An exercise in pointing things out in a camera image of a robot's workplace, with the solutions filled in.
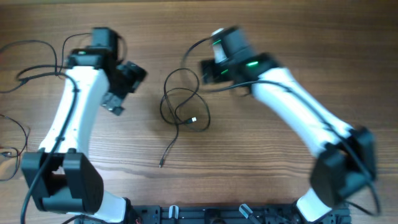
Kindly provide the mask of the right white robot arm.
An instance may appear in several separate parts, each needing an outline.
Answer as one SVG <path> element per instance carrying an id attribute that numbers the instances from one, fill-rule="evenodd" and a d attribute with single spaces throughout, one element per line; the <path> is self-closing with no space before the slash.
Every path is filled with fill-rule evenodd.
<path id="1" fill-rule="evenodd" d="M 210 35 L 213 59 L 201 61 L 203 81 L 232 81 L 272 109 L 316 159 L 310 188 L 294 203 L 293 222 L 318 223 L 367 187 L 381 213 L 374 187 L 377 176 L 375 138 L 365 127 L 355 129 L 329 112 L 269 53 L 259 53 L 238 26 Z"/>

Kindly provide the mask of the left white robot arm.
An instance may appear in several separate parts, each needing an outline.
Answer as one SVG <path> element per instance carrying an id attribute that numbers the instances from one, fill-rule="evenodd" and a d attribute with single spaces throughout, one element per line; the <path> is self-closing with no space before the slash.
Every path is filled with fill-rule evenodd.
<path id="1" fill-rule="evenodd" d="M 118 57 L 119 40 L 112 29 L 96 27 L 89 46 L 71 51 L 52 126 L 39 149 L 22 158 L 29 186 L 26 200 L 33 200 L 42 212 L 71 214 L 79 223 L 140 220 L 129 199 L 105 191 L 102 177 L 88 158 L 99 108 L 120 115 L 122 102 L 147 74 Z"/>

